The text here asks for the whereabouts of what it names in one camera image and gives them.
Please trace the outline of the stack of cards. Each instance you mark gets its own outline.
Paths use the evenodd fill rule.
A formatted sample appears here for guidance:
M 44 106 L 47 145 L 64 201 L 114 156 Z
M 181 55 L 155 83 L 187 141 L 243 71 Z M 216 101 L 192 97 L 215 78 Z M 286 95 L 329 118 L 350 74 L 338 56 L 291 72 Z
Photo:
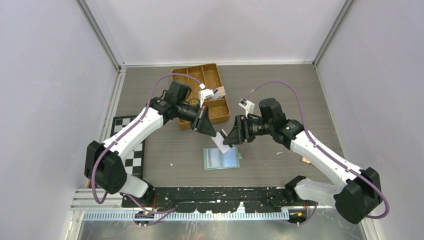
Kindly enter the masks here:
M 223 86 L 220 86 L 213 91 L 213 96 L 210 97 L 210 99 L 211 100 L 219 100 L 219 99 L 224 98 L 225 95 L 226 95 L 225 88 Z

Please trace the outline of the green card holder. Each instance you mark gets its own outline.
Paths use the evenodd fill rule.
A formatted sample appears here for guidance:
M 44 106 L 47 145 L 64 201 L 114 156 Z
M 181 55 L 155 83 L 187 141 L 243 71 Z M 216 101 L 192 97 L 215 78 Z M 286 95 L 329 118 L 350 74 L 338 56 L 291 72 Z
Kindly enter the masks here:
M 210 171 L 210 170 L 223 170 L 223 169 L 234 169 L 240 167 L 240 159 L 242 159 L 242 155 L 239 153 L 238 148 L 235 146 L 231 148 L 226 153 L 222 153 L 220 151 L 219 153 L 219 162 L 220 166 L 215 168 L 207 168 L 207 160 L 206 160 L 206 150 L 207 149 L 214 149 L 214 148 L 204 148 L 203 149 L 203 165 L 204 170 Z

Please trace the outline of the woven wicker divided tray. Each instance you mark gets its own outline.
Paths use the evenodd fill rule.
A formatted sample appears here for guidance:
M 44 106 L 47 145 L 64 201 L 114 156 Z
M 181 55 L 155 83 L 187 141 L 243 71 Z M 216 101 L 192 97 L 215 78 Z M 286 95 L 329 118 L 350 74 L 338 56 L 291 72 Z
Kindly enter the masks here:
M 186 100 L 190 105 L 208 106 L 212 124 L 230 120 L 230 108 L 216 63 L 176 68 L 172 73 L 173 81 L 185 83 L 191 88 Z

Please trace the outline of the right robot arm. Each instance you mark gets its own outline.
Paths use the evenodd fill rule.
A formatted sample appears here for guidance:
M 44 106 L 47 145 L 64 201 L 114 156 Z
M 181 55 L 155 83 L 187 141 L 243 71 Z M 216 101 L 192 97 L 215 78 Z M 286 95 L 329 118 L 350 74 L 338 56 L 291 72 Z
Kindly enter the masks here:
M 333 152 L 298 120 L 286 118 L 275 98 L 260 101 L 260 115 L 253 114 L 255 105 L 250 100 L 243 98 L 238 104 L 245 113 L 235 117 L 224 145 L 251 143 L 257 136 L 269 135 L 276 143 L 309 160 L 330 179 L 327 184 L 296 176 L 284 186 L 288 203 L 325 204 L 335 208 L 349 223 L 358 224 L 383 202 L 378 194 L 381 183 L 376 170 L 362 169 Z

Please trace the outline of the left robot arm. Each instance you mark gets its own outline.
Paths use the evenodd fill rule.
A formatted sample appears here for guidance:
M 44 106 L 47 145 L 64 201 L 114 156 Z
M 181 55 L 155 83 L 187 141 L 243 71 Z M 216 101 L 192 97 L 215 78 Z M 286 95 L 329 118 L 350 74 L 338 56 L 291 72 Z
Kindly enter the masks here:
M 199 103 L 191 105 L 186 101 L 191 88 L 173 81 L 162 96 L 151 98 L 142 112 L 118 133 L 102 143 L 92 141 L 87 146 L 84 168 L 84 175 L 92 186 L 108 194 L 131 195 L 141 207 L 148 207 L 154 199 L 148 190 L 149 184 L 126 172 L 123 159 L 150 134 L 175 118 L 189 122 L 190 128 L 197 133 L 215 137 L 209 107 L 204 103 L 214 92 L 203 83 L 199 86 Z

